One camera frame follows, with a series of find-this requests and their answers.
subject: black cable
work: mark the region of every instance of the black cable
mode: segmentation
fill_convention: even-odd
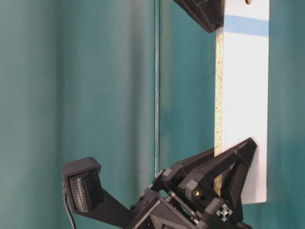
[[[73,216],[72,216],[72,214],[70,212],[69,206],[67,204],[67,194],[63,194],[62,199],[63,199],[63,205],[65,206],[65,209],[66,209],[66,213],[67,213],[67,215],[69,217],[72,229],[76,229],[74,218],[73,218]]]

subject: blue stripe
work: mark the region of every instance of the blue stripe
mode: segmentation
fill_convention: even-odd
[[[269,37],[269,21],[225,15],[224,32]]]

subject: white board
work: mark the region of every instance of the white board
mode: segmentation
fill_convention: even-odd
[[[269,0],[227,0],[223,28],[222,151],[257,143],[242,202],[267,199]]]

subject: green background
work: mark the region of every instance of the green background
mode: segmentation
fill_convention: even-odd
[[[167,167],[213,146],[215,35],[172,0],[160,8]],[[244,207],[256,229],[305,226],[303,9],[271,0],[268,201]],[[85,156],[136,201],[153,177],[153,35],[152,0],[0,0],[0,228],[69,228],[60,164]]]

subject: screw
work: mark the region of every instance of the screw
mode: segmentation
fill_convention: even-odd
[[[200,192],[198,190],[194,191],[194,196],[199,196],[200,195]]]

